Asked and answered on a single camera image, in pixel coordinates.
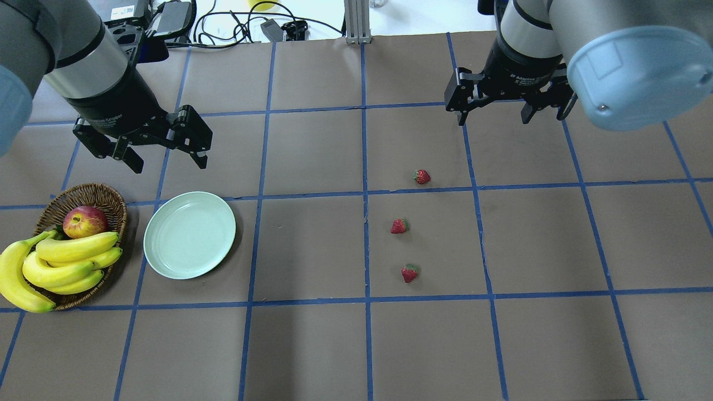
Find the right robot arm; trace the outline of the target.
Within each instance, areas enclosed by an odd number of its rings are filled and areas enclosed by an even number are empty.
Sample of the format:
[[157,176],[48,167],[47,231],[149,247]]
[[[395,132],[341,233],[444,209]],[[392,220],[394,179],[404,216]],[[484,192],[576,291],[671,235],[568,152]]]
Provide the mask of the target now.
[[479,1],[496,39],[479,73],[458,67],[447,111],[464,125],[496,101],[523,101],[528,124],[575,104],[599,129],[637,130],[711,95],[710,1]]

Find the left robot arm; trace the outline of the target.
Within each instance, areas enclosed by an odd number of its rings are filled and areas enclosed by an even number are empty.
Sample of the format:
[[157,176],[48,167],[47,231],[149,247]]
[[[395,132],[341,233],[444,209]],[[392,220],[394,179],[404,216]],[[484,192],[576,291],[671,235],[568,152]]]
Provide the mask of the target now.
[[168,56],[166,33],[130,22],[109,26],[87,1],[2,2],[2,155],[28,123],[33,99],[46,81],[78,114],[73,133],[96,158],[114,158],[135,173],[143,159],[134,147],[160,145],[207,166],[212,131],[192,106],[163,109],[137,64]]

